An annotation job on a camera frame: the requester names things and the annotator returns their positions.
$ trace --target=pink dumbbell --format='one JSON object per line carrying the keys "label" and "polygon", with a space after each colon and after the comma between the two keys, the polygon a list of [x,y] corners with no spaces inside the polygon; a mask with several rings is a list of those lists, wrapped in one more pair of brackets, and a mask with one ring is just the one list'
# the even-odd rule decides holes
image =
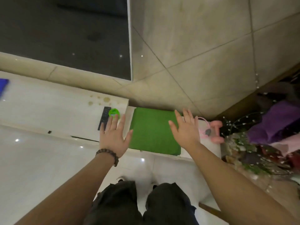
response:
{"label": "pink dumbbell", "polygon": [[223,126],[221,121],[212,121],[210,123],[210,127],[215,129],[216,136],[210,138],[210,140],[215,144],[222,144],[224,143],[224,138],[220,136],[220,128]]}

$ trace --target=hand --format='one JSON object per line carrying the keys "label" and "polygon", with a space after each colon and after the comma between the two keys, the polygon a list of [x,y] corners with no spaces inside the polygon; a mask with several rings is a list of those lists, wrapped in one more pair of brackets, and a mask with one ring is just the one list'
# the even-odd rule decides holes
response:
{"label": "hand", "polygon": [[198,117],[193,118],[191,111],[186,109],[183,109],[184,121],[177,110],[175,110],[175,115],[179,126],[178,129],[172,121],[169,121],[169,125],[177,143],[186,150],[200,143]]}
{"label": "hand", "polygon": [[121,121],[118,125],[118,115],[115,115],[114,118],[112,116],[109,117],[106,125],[106,129],[104,131],[104,124],[101,123],[100,126],[100,149],[106,148],[114,153],[120,158],[129,147],[129,143],[132,138],[133,130],[130,130],[127,133],[125,140],[123,139],[123,129],[125,124],[125,115],[122,115]]}

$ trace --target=green lid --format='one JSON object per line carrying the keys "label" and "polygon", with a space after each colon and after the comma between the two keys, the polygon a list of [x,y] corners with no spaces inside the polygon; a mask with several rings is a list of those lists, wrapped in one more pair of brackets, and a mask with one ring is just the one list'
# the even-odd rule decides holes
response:
{"label": "green lid", "polygon": [[115,115],[118,115],[118,119],[120,118],[120,112],[117,110],[117,109],[111,109],[109,112],[108,112],[108,115],[109,116],[115,116]]}

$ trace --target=blue object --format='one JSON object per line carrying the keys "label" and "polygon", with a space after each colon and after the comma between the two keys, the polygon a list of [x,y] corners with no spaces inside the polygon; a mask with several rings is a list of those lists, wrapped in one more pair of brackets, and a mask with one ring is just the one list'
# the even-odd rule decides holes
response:
{"label": "blue object", "polygon": [[4,92],[4,89],[8,83],[9,83],[9,79],[1,79],[0,78],[0,98],[1,98],[2,93]]}

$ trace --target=dark glass surface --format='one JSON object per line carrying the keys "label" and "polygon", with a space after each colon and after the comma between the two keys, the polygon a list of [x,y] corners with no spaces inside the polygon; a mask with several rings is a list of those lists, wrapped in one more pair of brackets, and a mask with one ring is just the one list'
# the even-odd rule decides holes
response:
{"label": "dark glass surface", "polygon": [[130,80],[126,0],[0,0],[0,52]]}

